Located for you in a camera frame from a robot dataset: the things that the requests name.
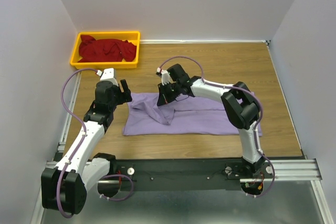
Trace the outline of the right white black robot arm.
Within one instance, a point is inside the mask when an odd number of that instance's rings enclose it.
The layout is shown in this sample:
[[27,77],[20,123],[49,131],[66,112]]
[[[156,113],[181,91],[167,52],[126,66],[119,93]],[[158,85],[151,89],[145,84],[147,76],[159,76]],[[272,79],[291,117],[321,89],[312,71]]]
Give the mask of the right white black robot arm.
[[241,172],[254,175],[260,171],[265,162],[258,131],[263,109],[245,83],[221,84],[207,81],[202,76],[190,77],[180,64],[167,70],[159,67],[156,74],[161,78],[157,106],[169,104],[180,95],[221,103],[229,122],[238,129],[242,145]]

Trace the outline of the lavender t shirt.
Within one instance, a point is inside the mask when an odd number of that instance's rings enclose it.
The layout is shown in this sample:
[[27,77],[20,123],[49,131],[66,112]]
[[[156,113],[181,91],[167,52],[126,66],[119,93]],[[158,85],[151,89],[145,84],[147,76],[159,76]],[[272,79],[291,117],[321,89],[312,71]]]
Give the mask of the lavender t shirt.
[[157,106],[157,93],[133,93],[124,136],[149,134],[238,135],[224,106],[211,99],[182,96]]

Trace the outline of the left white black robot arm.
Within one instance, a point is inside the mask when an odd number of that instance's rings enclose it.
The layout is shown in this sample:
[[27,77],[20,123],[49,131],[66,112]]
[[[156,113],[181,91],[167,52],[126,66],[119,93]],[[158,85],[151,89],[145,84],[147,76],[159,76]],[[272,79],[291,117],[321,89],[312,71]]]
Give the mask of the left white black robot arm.
[[111,125],[117,106],[131,100],[131,90],[124,79],[119,84],[111,80],[96,84],[95,98],[80,121],[82,127],[71,148],[54,168],[45,168],[41,174],[44,208],[71,218],[82,211],[87,192],[100,179],[124,177],[117,171],[115,156],[99,153],[92,160],[89,157]]

